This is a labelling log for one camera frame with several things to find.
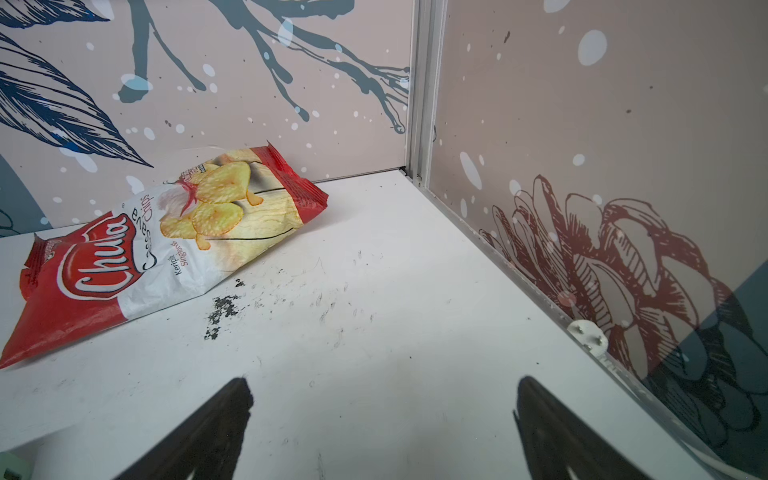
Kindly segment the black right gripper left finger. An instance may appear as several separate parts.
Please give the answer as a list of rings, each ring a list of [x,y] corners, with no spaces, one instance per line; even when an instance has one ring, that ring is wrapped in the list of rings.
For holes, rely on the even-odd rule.
[[[246,379],[232,379],[118,477],[231,479],[253,405]]]

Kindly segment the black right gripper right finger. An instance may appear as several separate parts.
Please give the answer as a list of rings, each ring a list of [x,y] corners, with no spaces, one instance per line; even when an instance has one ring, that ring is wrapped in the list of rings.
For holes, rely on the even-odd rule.
[[[514,418],[535,480],[648,477],[531,376],[518,383]]]

